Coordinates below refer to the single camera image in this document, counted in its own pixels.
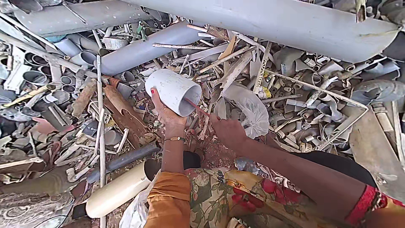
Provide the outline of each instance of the skin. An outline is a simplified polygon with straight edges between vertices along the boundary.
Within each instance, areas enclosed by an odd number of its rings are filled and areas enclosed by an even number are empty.
[[[171,141],[172,137],[184,138],[184,128],[187,122],[187,117],[181,117],[175,112],[164,106],[160,101],[159,93],[155,88],[151,89],[152,101],[156,111],[161,116],[162,121],[166,125],[163,146],[162,172],[177,172],[183,173],[183,148],[182,140]]]
[[[184,137],[187,118],[165,107],[154,88],[152,101],[166,123],[162,171],[183,173],[183,141],[167,139]],[[364,192],[366,185],[352,177],[286,153],[275,143],[270,147],[247,137],[244,128],[236,120],[219,120],[211,114],[210,121],[218,139],[226,147],[239,157],[260,161],[291,180],[316,202],[319,211],[328,218],[343,222]]]

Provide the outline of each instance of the gray pvc pipe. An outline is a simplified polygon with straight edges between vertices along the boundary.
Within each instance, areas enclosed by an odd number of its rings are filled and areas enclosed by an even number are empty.
[[[185,45],[200,40],[199,31],[188,28],[187,24],[187,21],[179,22],[148,36],[146,42],[138,40],[101,57],[101,73],[113,76],[176,50],[152,47],[154,43]]]
[[[398,27],[296,0],[124,0],[312,53],[362,62],[381,53]]]
[[[144,145],[143,147],[136,149],[134,151],[124,153],[123,155],[119,156],[116,159],[109,161],[105,167],[105,173],[109,173],[114,171],[122,166],[128,165],[138,159],[144,158],[147,155],[159,151],[160,148],[156,146],[156,141],[151,142],[149,144]],[[91,172],[91,174],[87,177],[88,183],[94,183],[100,179],[100,169],[96,168]]]
[[[64,6],[44,7],[41,11],[27,14],[15,11],[16,18],[37,35],[51,37],[88,31],[115,25],[136,23],[152,18],[139,5],[119,0],[69,4],[69,7],[87,21],[85,25]]]

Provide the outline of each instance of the plastic bag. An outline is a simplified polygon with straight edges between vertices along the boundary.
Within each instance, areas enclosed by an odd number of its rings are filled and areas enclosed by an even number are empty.
[[[229,101],[234,100],[246,115],[242,126],[248,137],[253,139],[269,132],[269,113],[256,94],[241,84],[232,84],[223,91],[223,96]]]
[[[145,226],[149,212],[145,204],[147,203],[149,192],[155,185],[155,181],[156,178],[153,179],[148,188],[138,193],[135,199],[129,204],[119,221],[119,228],[143,228]]]

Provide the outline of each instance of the left hand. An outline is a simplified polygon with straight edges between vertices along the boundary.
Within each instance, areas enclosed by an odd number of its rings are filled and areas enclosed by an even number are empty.
[[[156,111],[162,118],[166,126],[181,127],[184,129],[187,117],[181,117],[173,112],[170,108],[164,106],[160,100],[158,90],[151,88],[152,101],[155,105]]]

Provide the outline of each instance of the orange sleeve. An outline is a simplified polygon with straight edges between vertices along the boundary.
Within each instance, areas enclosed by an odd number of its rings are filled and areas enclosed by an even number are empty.
[[[159,173],[148,195],[149,213],[144,227],[190,227],[190,191],[187,176]]]

